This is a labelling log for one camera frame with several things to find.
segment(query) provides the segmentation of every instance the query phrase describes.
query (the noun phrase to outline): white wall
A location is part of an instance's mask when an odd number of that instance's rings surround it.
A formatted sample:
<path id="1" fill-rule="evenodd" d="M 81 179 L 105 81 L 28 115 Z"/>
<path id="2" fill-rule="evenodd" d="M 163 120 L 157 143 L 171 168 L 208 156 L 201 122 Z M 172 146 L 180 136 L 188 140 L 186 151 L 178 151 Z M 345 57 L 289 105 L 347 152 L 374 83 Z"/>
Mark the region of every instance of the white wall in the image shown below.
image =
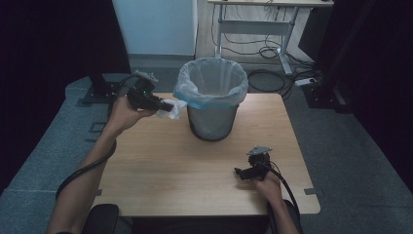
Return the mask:
<path id="1" fill-rule="evenodd" d="M 113 0 L 128 54 L 195 54 L 197 0 Z"/>

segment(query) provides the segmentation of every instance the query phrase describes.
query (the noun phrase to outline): person's left arm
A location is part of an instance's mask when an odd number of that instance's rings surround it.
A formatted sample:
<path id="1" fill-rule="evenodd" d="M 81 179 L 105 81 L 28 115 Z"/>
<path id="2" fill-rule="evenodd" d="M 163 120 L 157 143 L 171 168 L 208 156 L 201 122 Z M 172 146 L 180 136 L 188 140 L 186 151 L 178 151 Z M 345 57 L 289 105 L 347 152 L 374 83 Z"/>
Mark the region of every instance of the person's left arm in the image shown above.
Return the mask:
<path id="1" fill-rule="evenodd" d="M 133 126 L 139 119 L 153 114 L 153 111 L 148 110 L 132 110 L 126 97 L 118 98 L 113 105 L 108 123 L 79 168 L 105 157 L 122 131 Z M 61 190 L 47 233 L 82 232 L 105 166 L 106 162 L 103 162 L 96 168 L 76 177 Z"/>

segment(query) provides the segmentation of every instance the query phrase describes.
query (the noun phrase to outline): plastic trash bag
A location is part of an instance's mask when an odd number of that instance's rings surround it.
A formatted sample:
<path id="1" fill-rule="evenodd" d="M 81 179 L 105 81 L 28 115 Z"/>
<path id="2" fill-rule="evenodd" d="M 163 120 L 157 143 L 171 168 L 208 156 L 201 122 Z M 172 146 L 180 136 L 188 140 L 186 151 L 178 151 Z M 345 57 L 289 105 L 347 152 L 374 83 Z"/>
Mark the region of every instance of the plastic trash bag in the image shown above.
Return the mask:
<path id="1" fill-rule="evenodd" d="M 198 109 L 226 108 L 243 102 L 248 89 L 240 64 L 223 58 L 200 58 L 180 69 L 173 96 Z"/>

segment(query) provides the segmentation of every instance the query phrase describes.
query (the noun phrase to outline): desk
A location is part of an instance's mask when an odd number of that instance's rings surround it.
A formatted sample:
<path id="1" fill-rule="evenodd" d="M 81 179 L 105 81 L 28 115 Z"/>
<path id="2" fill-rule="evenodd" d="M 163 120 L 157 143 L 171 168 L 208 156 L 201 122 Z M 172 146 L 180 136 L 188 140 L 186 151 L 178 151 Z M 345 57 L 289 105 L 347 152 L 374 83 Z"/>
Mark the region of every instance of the desk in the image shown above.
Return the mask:
<path id="1" fill-rule="evenodd" d="M 282 40 L 281 47 L 278 48 L 278 52 L 282 68 L 286 75 L 292 74 L 285 53 L 299 8 L 332 7 L 334 4 L 332 0 L 327 0 L 325 2 L 321 0 L 208 0 L 208 3 L 219 5 L 217 42 L 215 49 L 216 58 L 221 58 L 221 33 L 280 35 L 285 37 L 284 40 Z M 224 20 L 222 18 L 223 5 L 293 7 L 294 12 L 290 21 Z"/>
<path id="2" fill-rule="evenodd" d="M 121 215 L 266 214 L 266 203 L 253 184 L 234 173 L 234 168 L 249 167 L 246 152 L 254 145 L 273 148 L 271 159 L 291 187 L 300 212 L 319 212 L 317 195 L 304 192 L 313 185 L 279 95 L 247 94 L 232 132 L 220 141 L 196 138 L 184 108 L 179 120 L 140 120 L 117 142 L 94 204 L 116 204 Z M 282 193 L 288 199 L 286 191 Z"/>

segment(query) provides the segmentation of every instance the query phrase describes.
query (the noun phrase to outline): wastebasket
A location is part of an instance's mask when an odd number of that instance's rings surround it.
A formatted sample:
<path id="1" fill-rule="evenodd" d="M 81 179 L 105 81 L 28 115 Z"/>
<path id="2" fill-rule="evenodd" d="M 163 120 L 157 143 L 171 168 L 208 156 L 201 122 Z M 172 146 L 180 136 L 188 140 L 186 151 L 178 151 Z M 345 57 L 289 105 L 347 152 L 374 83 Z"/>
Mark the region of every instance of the wastebasket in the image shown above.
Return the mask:
<path id="1" fill-rule="evenodd" d="M 215 141 L 231 133 L 247 88 L 246 73 L 238 63 L 200 58 L 182 66 L 173 96 L 188 102 L 192 133 L 200 139 Z"/>

